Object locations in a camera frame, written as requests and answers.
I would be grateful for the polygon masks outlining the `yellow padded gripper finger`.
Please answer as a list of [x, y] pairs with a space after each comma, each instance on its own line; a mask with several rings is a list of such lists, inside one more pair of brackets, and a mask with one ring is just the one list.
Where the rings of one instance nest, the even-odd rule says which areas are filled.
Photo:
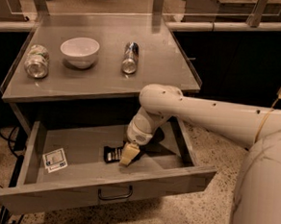
[[122, 149], [120, 164], [128, 166], [129, 163], [140, 153], [140, 148], [135, 142], [126, 142]]

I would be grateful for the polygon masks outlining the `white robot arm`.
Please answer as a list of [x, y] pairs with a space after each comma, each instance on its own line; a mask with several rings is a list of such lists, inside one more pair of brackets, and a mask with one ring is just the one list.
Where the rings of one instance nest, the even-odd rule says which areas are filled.
[[230, 224], [281, 224], [281, 111], [185, 97], [178, 87], [143, 87], [120, 162], [128, 165], [172, 116], [248, 149], [237, 178]]

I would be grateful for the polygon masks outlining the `white gripper base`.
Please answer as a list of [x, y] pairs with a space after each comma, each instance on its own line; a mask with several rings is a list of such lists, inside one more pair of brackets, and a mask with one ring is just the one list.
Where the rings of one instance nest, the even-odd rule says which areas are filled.
[[126, 132], [127, 139], [132, 143], [138, 144], [139, 146], [146, 145], [151, 138], [153, 138], [154, 134], [155, 130], [152, 128], [144, 130], [139, 128], [135, 119], [131, 120]]

